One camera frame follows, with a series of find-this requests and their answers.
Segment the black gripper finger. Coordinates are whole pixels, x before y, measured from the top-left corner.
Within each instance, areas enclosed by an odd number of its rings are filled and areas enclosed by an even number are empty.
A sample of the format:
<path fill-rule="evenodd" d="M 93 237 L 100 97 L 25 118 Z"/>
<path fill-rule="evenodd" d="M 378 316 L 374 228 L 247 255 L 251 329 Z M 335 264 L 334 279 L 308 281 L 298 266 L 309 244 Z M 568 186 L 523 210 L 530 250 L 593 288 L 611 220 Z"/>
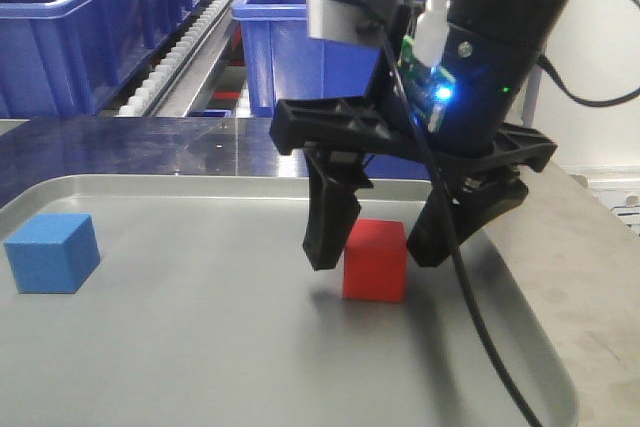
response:
<path fill-rule="evenodd" d="M 518 176 L 487 178 L 478 187 L 459 184 L 449 202 L 457 243 L 520 206 L 527 195 L 528 187 Z M 420 267 L 438 267 L 451 255 L 439 204 L 432 189 L 407 240 L 408 251 Z"/>
<path fill-rule="evenodd" d="M 315 271 L 336 267 L 360 214 L 356 192 L 373 186 L 364 171 L 364 155 L 308 147 L 309 215 L 303 250 Z"/>

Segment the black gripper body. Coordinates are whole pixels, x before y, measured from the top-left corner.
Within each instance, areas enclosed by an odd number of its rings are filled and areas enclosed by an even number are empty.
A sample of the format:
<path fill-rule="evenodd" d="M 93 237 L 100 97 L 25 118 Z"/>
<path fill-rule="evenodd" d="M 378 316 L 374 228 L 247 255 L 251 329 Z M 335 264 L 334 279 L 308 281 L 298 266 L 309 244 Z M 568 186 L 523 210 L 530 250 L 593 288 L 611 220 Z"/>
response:
<path fill-rule="evenodd" d="M 277 150 L 321 146 L 420 161 L 427 146 L 444 175 L 543 170 L 555 144 L 506 114 L 538 60 L 553 16 L 528 18 L 513 0 L 383 0 L 386 23 L 364 94 L 282 99 L 270 127 Z"/>

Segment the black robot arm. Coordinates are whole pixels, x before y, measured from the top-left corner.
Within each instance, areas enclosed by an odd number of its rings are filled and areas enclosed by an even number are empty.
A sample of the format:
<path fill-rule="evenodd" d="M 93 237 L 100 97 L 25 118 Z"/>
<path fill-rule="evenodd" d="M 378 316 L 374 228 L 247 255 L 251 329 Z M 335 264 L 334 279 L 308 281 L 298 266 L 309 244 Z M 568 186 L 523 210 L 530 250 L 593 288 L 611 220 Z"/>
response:
<path fill-rule="evenodd" d="M 335 267 L 370 186 L 364 158 L 424 164 L 432 190 L 409 234 L 418 265 L 435 267 L 528 189 L 519 169 L 545 168 L 555 145 L 506 114 L 568 0 L 307 0 L 311 37 L 373 46 L 360 97 L 283 99 L 270 135 L 309 171 L 304 251 Z"/>

